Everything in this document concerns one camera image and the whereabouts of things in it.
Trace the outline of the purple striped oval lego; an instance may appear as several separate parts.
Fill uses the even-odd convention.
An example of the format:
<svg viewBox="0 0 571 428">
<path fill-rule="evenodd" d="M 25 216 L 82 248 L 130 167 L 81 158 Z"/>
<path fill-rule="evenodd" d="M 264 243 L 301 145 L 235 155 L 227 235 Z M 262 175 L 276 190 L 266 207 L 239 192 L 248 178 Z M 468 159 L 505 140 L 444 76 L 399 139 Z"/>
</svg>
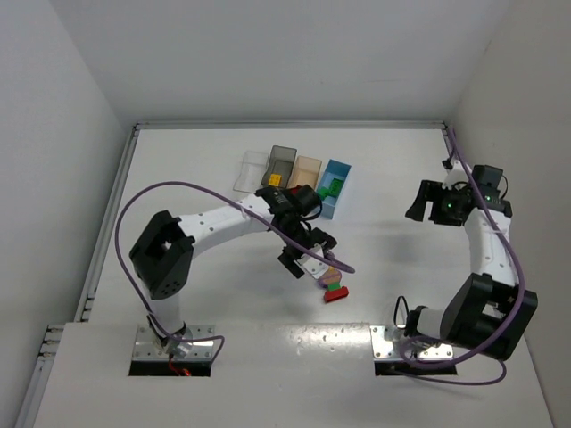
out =
<svg viewBox="0 0 571 428">
<path fill-rule="evenodd" d="M 338 274 L 328 274 L 327 271 L 318 279 L 318 285 L 323 288 L 328 288 L 332 284 L 338 284 L 343 275 L 342 272 L 339 271 Z"/>
</svg>

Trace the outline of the red base lego brick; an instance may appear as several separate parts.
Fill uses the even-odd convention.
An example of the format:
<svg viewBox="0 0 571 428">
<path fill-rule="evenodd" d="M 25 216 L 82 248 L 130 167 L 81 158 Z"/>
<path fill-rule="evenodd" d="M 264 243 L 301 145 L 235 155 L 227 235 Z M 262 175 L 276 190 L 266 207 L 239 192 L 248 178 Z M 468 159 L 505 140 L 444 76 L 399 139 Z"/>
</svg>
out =
<svg viewBox="0 0 571 428">
<path fill-rule="evenodd" d="M 334 290 L 325 290 L 323 300 L 325 303 L 331 303 L 336 300 L 344 299 L 349 296 L 349 289 L 346 286 L 339 286 Z"/>
</svg>

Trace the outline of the yellow orange bird lego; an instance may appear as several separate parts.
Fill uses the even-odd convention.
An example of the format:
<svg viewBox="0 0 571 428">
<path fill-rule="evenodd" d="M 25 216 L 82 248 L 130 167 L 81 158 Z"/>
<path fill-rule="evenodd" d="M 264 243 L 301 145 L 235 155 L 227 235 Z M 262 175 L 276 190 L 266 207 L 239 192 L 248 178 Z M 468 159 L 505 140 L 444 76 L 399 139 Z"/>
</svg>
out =
<svg viewBox="0 0 571 428">
<path fill-rule="evenodd" d="M 271 174 L 269 177 L 270 186 L 280 186 L 281 176 L 278 174 Z"/>
</svg>

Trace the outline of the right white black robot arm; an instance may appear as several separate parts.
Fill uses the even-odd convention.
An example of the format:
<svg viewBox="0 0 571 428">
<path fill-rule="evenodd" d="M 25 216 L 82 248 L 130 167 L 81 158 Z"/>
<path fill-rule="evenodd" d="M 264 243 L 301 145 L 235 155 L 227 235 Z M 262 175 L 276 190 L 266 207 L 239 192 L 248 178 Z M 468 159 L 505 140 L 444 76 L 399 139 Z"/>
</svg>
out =
<svg viewBox="0 0 571 428">
<path fill-rule="evenodd" d="M 538 306 L 535 292 L 519 289 L 519 275 L 507 249 L 513 212 L 499 189 L 502 169 L 464 168 L 444 162 L 442 182 L 424 180 L 406 218 L 463 227 L 471 272 L 445 309 L 418 306 L 405 336 L 427 336 L 489 358 L 511 357 Z"/>
</svg>

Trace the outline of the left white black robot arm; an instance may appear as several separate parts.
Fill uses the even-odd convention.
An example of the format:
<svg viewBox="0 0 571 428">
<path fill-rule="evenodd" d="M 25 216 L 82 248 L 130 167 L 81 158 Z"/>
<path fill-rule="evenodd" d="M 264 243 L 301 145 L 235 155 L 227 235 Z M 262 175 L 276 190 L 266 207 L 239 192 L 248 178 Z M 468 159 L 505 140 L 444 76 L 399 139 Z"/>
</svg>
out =
<svg viewBox="0 0 571 428">
<path fill-rule="evenodd" d="M 322 210 L 308 185 L 290 189 L 263 187 L 240 201 L 192 215 L 155 213 L 128 253 L 129 279 L 142 299 L 147 320 L 162 347 L 188 340 L 179 315 L 178 294 L 193 261 L 206 251 L 244 235 L 274 232 L 284 242 L 278 261 L 296 278 L 319 278 L 327 270 L 337 241 L 311 226 Z"/>
</svg>

